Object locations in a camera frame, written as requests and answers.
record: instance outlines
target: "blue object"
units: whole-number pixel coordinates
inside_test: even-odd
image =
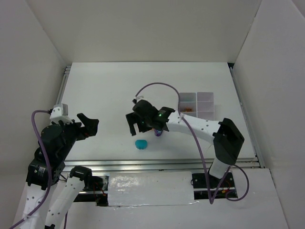
[[[146,140],[136,140],[135,147],[137,147],[138,149],[145,149],[147,147],[147,141]]]

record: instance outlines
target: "white enclosure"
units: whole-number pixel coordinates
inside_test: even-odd
[[[214,92],[216,120],[233,119],[246,138],[238,163],[247,168],[249,195],[211,206],[73,203],[67,228],[304,227],[304,16],[303,0],[0,1],[0,228],[22,215],[27,167],[38,146],[31,113],[52,108],[58,95],[71,118],[83,112],[101,122],[96,137],[74,146],[66,172],[84,163],[98,167],[96,175],[111,174],[118,160],[120,170],[139,162],[145,168],[139,170],[152,169],[152,162],[154,171],[163,170],[162,160],[171,160],[172,170],[200,169],[189,136],[182,142],[165,133],[166,141],[157,142],[148,132],[136,138],[149,139],[151,148],[135,150],[124,115],[137,90],[154,81],[180,92]],[[231,71],[227,62],[235,63]],[[157,108],[176,106],[170,89],[153,86],[143,95]],[[48,117],[37,116],[37,123],[41,130]],[[212,147],[205,155],[211,162]],[[244,177],[233,174],[241,196]]]

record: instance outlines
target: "metal frame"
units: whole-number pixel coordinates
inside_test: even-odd
[[[70,172],[75,166],[84,166],[92,170],[95,176],[108,176],[110,172],[157,172],[187,170],[202,173],[203,165],[200,159],[193,160],[122,160],[122,161],[65,161],[63,172]],[[209,168],[212,160],[206,160]],[[243,168],[259,168],[257,161],[242,161],[237,164]]]
[[[249,132],[249,136],[250,136],[251,143],[252,143],[252,146],[253,146],[253,151],[254,151],[255,155],[257,156],[257,160],[259,161],[260,167],[265,168],[264,157],[263,157],[262,151],[259,148],[258,142],[255,138],[254,133],[253,133],[253,130],[251,129],[251,125],[248,122],[248,115],[247,115],[247,112],[244,110],[244,106],[243,106],[243,103],[242,103],[242,98],[240,96],[238,86],[236,85],[236,82],[235,82],[233,68],[230,67],[229,69],[230,69],[230,73],[231,73],[231,76],[232,76],[232,81],[233,81],[233,84],[234,84],[234,87],[235,87],[235,90],[236,90],[236,93],[237,93],[239,104],[240,104],[240,107],[241,107],[243,115],[244,115],[244,121],[246,123],[247,129],[248,129],[248,132]]]

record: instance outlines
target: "white wall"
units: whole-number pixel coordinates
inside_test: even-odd
[[[68,62],[235,62],[261,0],[27,0]]]
[[[260,151],[291,229],[305,198],[305,18],[291,0],[263,0],[234,66]]]
[[[304,0],[292,0],[299,11],[305,16],[305,1]]]
[[[24,0],[0,1],[0,228],[14,219],[37,140],[35,109],[50,109],[64,63]],[[38,118],[38,126],[48,117]]]

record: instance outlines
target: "purple cable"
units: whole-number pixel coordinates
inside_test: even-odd
[[[138,91],[138,93],[135,95],[135,97],[137,97],[137,96],[139,95],[139,93],[140,93],[141,91],[143,91],[146,87],[151,86],[151,85],[155,85],[155,84],[165,85],[165,86],[168,86],[168,87],[170,87],[170,88],[172,88],[172,89],[175,90],[175,92],[176,92],[177,95],[178,95],[178,109],[177,109],[177,111],[178,111],[178,114],[180,114],[180,110],[179,110],[179,107],[180,107],[180,94],[179,94],[179,92],[178,92],[178,90],[177,90],[176,88],[174,88],[173,86],[171,86],[171,85],[169,85],[169,84],[167,84],[167,83],[160,83],[160,82],[149,83],[149,84],[145,85],[143,88],[141,88],[141,89]],[[214,200],[215,200],[215,198],[216,198],[216,196],[217,196],[218,189],[219,189],[220,185],[222,184],[222,182],[224,181],[225,177],[227,176],[227,174],[228,174],[228,172],[229,172],[229,170],[230,170],[231,167],[228,168],[228,170],[226,171],[226,173],[224,174],[224,176],[223,176],[223,177],[221,178],[221,180],[219,181],[219,183],[218,183],[218,185],[217,185],[217,187],[216,187],[216,190],[215,190],[215,192],[214,192],[214,195],[212,196],[212,194],[211,194],[211,186],[210,186],[210,179],[209,179],[209,175],[208,175],[208,170],[207,170],[207,167],[206,167],[206,164],[205,164],[205,159],[204,159],[204,156],[203,156],[203,153],[202,153],[202,150],[201,150],[199,141],[198,141],[197,136],[196,136],[194,130],[192,129],[191,125],[186,121],[186,119],[185,119],[184,117],[182,117],[182,120],[185,122],[185,124],[187,125],[187,127],[190,129],[190,131],[191,131],[191,133],[192,133],[192,135],[193,135],[193,137],[194,137],[194,140],[195,140],[195,142],[196,142],[196,145],[197,145],[197,148],[198,148],[198,151],[199,151],[199,154],[200,154],[200,158],[201,158],[201,160],[202,160],[202,165],[203,165],[203,170],[204,170],[204,176],[205,176],[205,181],[206,181],[206,187],[207,187],[207,190],[208,190],[209,201],[210,201],[210,204],[213,204],[213,203],[214,203]],[[229,199],[227,196],[228,196],[228,194],[229,194],[230,192],[232,192],[233,190],[227,192],[226,195],[225,195],[225,197],[226,197],[226,199],[229,200],[229,201],[239,201],[239,200],[242,200],[243,198],[245,198],[245,196],[248,194],[249,186],[250,186],[248,176],[247,176],[247,174],[244,172],[244,170],[243,170],[242,168],[240,168],[239,166],[237,166],[237,165],[234,165],[234,166],[237,167],[238,169],[240,169],[240,170],[243,172],[243,174],[245,175],[246,180],[247,180],[247,190],[246,190],[245,194],[244,194],[241,198],[239,198],[239,199]]]
[[[66,226],[67,226],[67,218],[68,218],[68,212],[66,213],[66,216],[65,216],[65,223],[63,225],[63,229],[66,229]]]
[[[49,158],[48,158],[48,154],[47,154],[47,151],[44,147],[44,144],[42,142],[42,139],[40,137],[40,134],[38,132],[38,129],[37,129],[37,126],[36,126],[36,123],[35,123],[35,115],[36,113],[47,113],[47,114],[50,114],[49,111],[44,111],[44,110],[37,110],[37,111],[34,111],[32,113],[32,116],[31,116],[31,121],[32,121],[32,125],[33,125],[33,129],[34,129],[34,132],[35,132],[35,135],[38,139],[38,142],[39,142],[39,145],[41,147],[41,150],[42,150],[42,153],[43,153],[43,156],[44,156],[44,159],[46,161],[46,164],[47,164],[47,171],[48,171],[48,187],[47,187],[47,191],[46,191],[46,194],[44,195],[43,199],[41,200],[40,204],[37,205],[36,208],[34,208],[29,214],[28,216],[31,216],[33,215],[44,203],[44,201],[46,200],[46,198],[48,197],[48,194],[50,192],[50,188],[51,188],[51,181],[52,181],[52,176],[51,176],[51,165],[50,165],[50,162],[49,162]],[[23,223],[25,220],[24,218],[21,219],[20,221],[18,221],[17,223],[15,223],[13,226],[11,226],[9,229],[13,229],[15,227],[17,227],[18,225],[20,225],[21,223]]]

